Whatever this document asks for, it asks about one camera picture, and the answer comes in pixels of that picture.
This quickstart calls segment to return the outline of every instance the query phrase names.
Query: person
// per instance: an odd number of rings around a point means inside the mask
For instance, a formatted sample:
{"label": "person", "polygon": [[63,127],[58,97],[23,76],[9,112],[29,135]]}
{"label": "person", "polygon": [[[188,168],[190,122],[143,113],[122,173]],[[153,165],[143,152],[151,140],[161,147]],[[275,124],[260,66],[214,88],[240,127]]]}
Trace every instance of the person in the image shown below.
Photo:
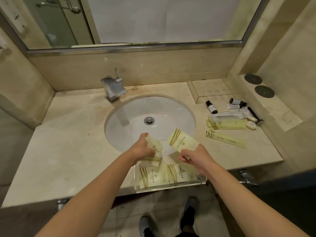
{"label": "person", "polygon": [[[98,236],[129,169],[138,161],[155,154],[153,149],[147,147],[147,135],[142,133],[129,150],[54,215],[36,237]],[[208,177],[246,236],[308,236],[240,184],[213,160],[203,145],[200,144],[194,151],[182,150],[179,158]],[[197,207],[197,200],[190,197],[180,221],[179,236],[197,236],[192,228]],[[147,216],[140,219],[139,230],[141,237],[155,236],[155,229]]]}

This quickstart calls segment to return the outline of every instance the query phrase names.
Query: hand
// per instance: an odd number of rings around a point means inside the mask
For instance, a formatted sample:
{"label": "hand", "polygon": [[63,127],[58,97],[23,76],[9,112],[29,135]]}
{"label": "hand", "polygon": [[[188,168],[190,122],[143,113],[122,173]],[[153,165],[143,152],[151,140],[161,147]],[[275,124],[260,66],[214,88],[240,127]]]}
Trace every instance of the hand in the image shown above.
{"label": "hand", "polygon": [[209,164],[216,163],[202,144],[199,144],[194,151],[183,149],[179,159],[184,163],[193,165],[202,175],[207,175],[205,168]]}
{"label": "hand", "polygon": [[155,156],[156,151],[152,148],[147,147],[146,136],[148,133],[140,134],[138,141],[132,145],[131,148],[127,152],[130,153],[132,158],[134,158],[133,165],[135,165],[138,161],[145,159],[149,156]]}

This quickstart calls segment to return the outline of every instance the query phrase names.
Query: black bottle cap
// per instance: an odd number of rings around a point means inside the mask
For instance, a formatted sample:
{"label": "black bottle cap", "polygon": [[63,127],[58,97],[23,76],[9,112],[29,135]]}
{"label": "black bottle cap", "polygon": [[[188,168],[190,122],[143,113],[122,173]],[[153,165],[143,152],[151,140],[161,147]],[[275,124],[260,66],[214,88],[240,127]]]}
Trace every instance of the black bottle cap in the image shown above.
{"label": "black bottle cap", "polygon": [[207,105],[207,107],[209,107],[210,105],[212,105],[212,103],[208,100],[207,102],[205,102],[205,104]]}

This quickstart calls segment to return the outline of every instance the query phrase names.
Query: dark circular disc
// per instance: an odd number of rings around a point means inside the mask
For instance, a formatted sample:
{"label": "dark circular disc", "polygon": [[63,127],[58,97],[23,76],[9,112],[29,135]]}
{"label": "dark circular disc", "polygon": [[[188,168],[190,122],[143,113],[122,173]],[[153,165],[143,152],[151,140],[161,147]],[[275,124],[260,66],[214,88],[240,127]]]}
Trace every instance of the dark circular disc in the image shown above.
{"label": "dark circular disc", "polygon": [[262,83],[261,77],[255,74],[246,74],[245,80],[254,85],[260,85]]}
{"label": "dark circular disc", "polygon": [[255,91],[257,92],[258,95],[265,97],[265,98],[274,97],[274,90],[272,90],[270,87],[256,86]]}

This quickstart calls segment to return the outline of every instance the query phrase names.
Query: white oval sink basin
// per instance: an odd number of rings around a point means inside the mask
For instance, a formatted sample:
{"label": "white oval sink basin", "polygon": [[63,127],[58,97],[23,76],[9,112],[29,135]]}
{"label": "white oval sink basin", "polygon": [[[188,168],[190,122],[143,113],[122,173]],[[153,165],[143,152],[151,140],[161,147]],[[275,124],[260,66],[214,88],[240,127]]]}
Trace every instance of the white oval sink basin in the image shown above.
{"label": "white oval sink basin", "polygon": [[[147,117],[152,119],[146,124]],[[175,99],[149,96],[127,102],[113,110],[104,129],[109,143],[121,152],[127,151],[141,133],[148,132],[163,144],[162,155],[165,156],[175,152],[167,140],[176,128],[193,136],[195,119],[191,112]]]}

